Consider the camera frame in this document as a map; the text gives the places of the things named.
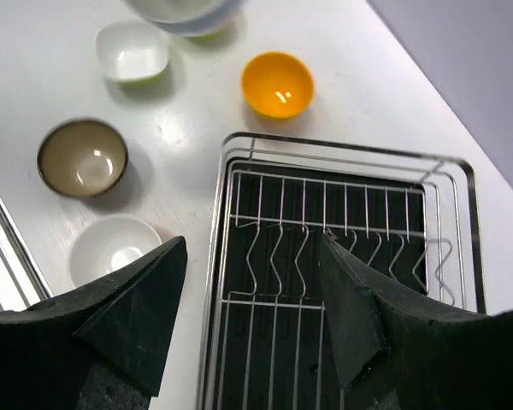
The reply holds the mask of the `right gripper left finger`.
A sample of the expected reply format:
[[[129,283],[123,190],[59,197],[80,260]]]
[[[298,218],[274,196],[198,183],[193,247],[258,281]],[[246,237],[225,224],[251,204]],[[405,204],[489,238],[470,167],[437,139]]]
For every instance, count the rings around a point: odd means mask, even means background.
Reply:
[[[186,240],[175,237],[75,290],[0,312],[0,409],[148,408],[186,266]]]

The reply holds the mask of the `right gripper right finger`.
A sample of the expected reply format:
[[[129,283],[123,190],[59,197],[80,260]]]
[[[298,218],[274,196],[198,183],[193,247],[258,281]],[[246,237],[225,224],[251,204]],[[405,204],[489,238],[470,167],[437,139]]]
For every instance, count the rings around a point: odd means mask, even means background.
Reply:
[[[319,272],[348,408],[513,409],[513,310],[437,302],[327,236]]]

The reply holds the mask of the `white ribbed bowl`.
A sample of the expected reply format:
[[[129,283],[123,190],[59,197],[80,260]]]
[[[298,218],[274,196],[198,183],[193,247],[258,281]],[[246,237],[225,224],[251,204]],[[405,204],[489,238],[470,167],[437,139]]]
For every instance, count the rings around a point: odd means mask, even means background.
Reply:
[[[230,21],[243,0],[125,0],[134,14],[164,32],[185,36]]]

